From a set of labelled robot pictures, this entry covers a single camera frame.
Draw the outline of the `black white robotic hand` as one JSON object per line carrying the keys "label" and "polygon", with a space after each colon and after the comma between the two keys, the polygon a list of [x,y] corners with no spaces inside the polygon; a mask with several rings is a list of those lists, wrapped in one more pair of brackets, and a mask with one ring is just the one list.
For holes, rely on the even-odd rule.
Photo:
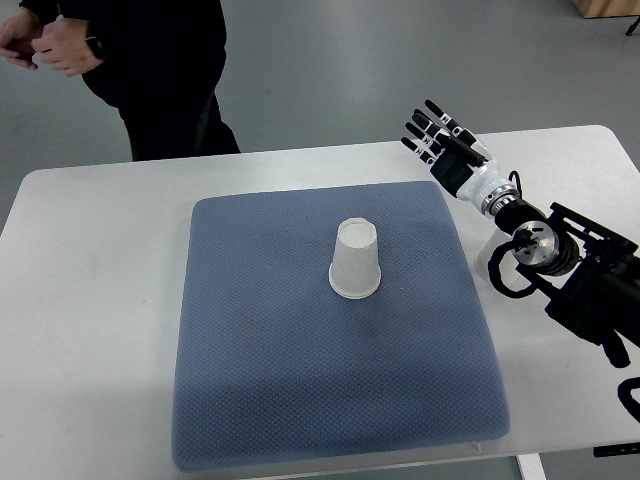
{"label": "black white robotic hand", "polygon": [[411,134],[401,143],[427,165],[432,177],[451,196],[468,201],[491,217],[521,197],[516,185],[504,178],[485,144],[432,100],[416,109],[405,124]]}

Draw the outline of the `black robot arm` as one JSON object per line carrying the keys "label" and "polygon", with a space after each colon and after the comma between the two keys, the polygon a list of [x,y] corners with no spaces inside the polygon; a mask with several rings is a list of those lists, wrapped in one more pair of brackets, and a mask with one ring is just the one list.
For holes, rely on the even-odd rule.
{"label": "black robot arm", "polygon": [[543,293],[551,319],[602,347],[614,367],[629,366],[624,343],[639,342],[638,245],[557,202],[545,216],[521,190],[493,213],[509,239],[488,260],[492,286],[513,299]]}

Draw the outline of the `person's left hand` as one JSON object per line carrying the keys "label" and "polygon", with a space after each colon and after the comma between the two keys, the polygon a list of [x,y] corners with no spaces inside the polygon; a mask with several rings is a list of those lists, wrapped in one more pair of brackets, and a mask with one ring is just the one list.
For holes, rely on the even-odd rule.
{"label": "person's left hand", "polygon": [[45,25],[31,44],[41,61],[54,70],[67,77],[82,75],[103,63],[87,43],[88,28],[87,20],[60,18]]}

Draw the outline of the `person's right hand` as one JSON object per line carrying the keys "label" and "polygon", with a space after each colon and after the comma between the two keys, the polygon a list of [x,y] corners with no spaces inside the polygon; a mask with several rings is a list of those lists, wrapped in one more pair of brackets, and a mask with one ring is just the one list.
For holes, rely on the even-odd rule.
{"label": "person's right hand", "polygon": [[20,8],[1,24],[1,56],[12,65],[36,70],[38,65],[34,62],[32,41],[41,34],[39,18],[30,10]]}

